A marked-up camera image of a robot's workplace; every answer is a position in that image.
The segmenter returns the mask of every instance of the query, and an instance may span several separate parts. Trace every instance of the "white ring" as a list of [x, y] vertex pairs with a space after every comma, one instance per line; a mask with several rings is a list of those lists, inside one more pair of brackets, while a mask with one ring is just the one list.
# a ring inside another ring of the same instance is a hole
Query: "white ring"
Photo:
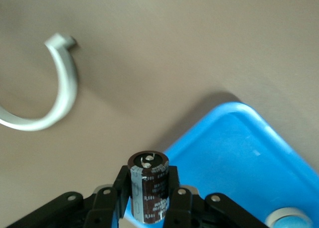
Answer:
[[0, 106], [1, 124], [22, 131], [38, 131], [52, 126], [69, 113], [77, 94], [77, 75], [68, 49], [75, 43], [72, 37], [58, 33], [45, 42], [54, 60], [59, 83], [58, 94], [49, 113], [43, 118], [27, 119], [15, 116]]
[[265, 224], [270, 228], [273, 228], [276, 222], [284, 217], [299, 217], [309, 225], [312, 224], [312, 221], [305, 213], [294, 207], [285, 207], [275, 210], [266, 218]]

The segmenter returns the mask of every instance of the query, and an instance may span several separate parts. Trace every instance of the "white round object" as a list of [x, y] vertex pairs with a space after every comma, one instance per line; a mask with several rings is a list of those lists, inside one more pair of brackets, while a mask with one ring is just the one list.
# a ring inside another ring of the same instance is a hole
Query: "white round object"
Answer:
[[303, 213], [302, 211], [294, 207], [285, 207], [285, 208], [275, 210], [266, 218], [265, 223], [270, 228], [273, 228], [277, 221], [287, 217], [301, 218], [302, 220], [305, 221], [305, 223], [308, 224], [307, 227], [310, 227], [312, 225], [312, 221], [310, 220], [310, 218], [305, 213]]
[[45, 42], [54, 60], [58, 75], [58, 94], [49, 113], [43, 118], [21, 118], [0, 106], [0, 123], [22, 131], [38, 131], [48, 128], [65, 117], [71, 110], [77, 95], [76, 68], [68, 49], [75, 44], [70, 36], [55, 34]]

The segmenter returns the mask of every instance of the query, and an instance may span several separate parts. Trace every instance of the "black bracket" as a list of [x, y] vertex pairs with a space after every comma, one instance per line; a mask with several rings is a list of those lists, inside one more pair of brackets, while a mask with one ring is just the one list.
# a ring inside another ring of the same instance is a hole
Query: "black bracket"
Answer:
[[[113, 185], [86, 199], [64, 193], [7, 228], [118, 228], [131, 192], [129, 169], [123, 166]], [[203, 200], [181, 187], [175, 166], [169, 166], [168, 194], [163, 228], [267, 228], [224, 194]]]

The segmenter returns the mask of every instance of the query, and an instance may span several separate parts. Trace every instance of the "electrolytic capacitor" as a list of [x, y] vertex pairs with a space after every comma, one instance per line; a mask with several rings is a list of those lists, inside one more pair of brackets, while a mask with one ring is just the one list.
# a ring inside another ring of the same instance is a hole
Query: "electrolytic capacitor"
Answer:
[[128, 161], [133, 217], [146, 224], [161, 221], [168, 208], [168, 158], [156, 151], [134, 154]]

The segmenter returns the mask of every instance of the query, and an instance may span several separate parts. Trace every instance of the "metal bolt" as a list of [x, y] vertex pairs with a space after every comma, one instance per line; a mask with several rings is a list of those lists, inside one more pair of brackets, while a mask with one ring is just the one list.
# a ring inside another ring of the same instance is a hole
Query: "metal bolt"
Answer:
[[220, 197], [217, 196], [217, 195], [212, 195], [212, 196], [210, 197], [210, 199], [211, 199], [213, 202], [220, 202]]
[[75, 200], [75, 198], [76, 198], [76, 196], [74, 196], [74, 195], [69, 196], [69, 197], [68, 197], [68, 201], [73, 201], [73, 200]]
[[180, 194], [180, 195], [185, 195], [186, 194], [186, 190], [185, 189], [179, 189], [177, 191], [177, 193]]
[[106, 189], [106, 190], [103, 191], [103, 194], [104, 194], [104, 195], [107, 195], [107, 194], [110, 194], [110, 193], [111, 193], [111, 190], [110, 190], [110, 189]]

